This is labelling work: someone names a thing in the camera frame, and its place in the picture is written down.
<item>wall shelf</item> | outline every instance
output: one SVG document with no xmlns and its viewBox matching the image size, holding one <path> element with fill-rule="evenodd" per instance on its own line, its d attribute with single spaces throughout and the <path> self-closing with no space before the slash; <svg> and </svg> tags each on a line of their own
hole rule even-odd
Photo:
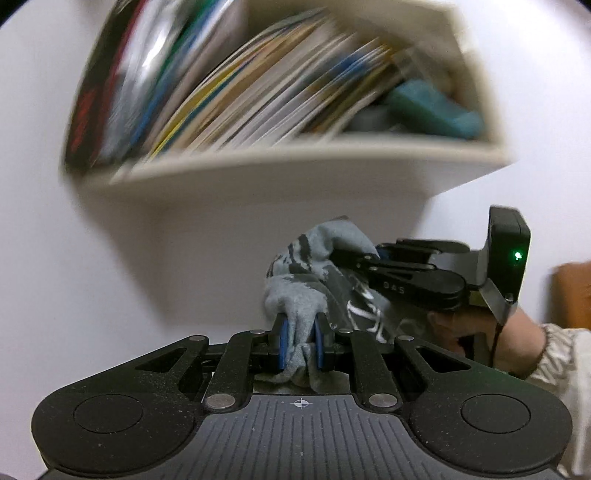
<svg viewBox="0 0 591 480">
<path fill-rule="evenodd" d="M 343 137 L 323 145 L 299 141 L 138 162 L 89 175 L 81 184 L 110 197 L 161 205 L 396 193 L 428 197 L 507 164 L 500 149 L 479 142 Z"/>
<path fill-rule="evenodd" d="M 171 153 L 91 172 L 85 190 L 159 205 L 177 202 L 278 202 L 311 198 L 425 197 L 508 165 L 496 102 L 469 30 L 452 5 L 428 0 L 249 0 L 256 33 L 309 8 L 327 7 L 361 38 L 401 35 L 444 62 L 455 97 L 478 111 L 485 131 L 475 141 L 425 135 L 343 135 L 333 141 L 300 138 L 270 148 Z"/>
</svg>

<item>teal object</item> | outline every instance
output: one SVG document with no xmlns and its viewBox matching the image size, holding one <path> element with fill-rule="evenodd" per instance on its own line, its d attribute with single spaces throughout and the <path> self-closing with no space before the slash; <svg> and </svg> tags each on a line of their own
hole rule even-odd
<svg viewBox="0 0 591 480">
<path fill-rule="evenodd" d="M 388 107 L 410 128 L 444 137 L 470 140 L 484 130 L 477 112 L 471 112 L 424 80 L 409 80 L 388 94 Z"/>
</svg>

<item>ribbed surface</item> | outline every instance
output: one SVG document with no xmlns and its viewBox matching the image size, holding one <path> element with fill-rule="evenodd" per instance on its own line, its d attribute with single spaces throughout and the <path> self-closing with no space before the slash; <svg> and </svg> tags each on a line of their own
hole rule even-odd
<svg viewBox="0 0 591 480">
<path fill-rule="evenodd" d="M 50 473 L 44 480 L 71 477 Z M 209 416 L 176 457 L 128 480 L 474 480 L 421 450 L 400 420 L 350 395 L 253 395 L 241 411 Z M 541 472 L 522 480 L 558 480 Z"/>
</svg>

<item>orange object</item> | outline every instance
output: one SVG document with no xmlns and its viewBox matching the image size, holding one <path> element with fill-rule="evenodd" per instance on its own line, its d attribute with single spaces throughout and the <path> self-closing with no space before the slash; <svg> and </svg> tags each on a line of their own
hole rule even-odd
<svg viewBox="0 0 591 480">
<path fill-rule="evenodd" d="M 558 267 L 553 286 L 564 326 L 591 329 L 591 262 Z"/>
</svg>

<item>metal screw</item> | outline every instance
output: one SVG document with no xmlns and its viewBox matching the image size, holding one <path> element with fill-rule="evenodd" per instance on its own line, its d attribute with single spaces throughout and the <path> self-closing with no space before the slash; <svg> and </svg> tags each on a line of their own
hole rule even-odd
<svg viewBox="0 0 591 480">
<path fill-rule="evenodd" d="M 375 393 L 369 398 L 369 404 L 377 408 L 391 408 L 398 403 L 398 399 L 389 393 Z"/>
<path fill-rule="evenodd" d="M 216 393 L 210 395 L 205 403 L 212 410 L 224 410 L 234 405 L 236 399 L 227 393 Z"/>
</svg>

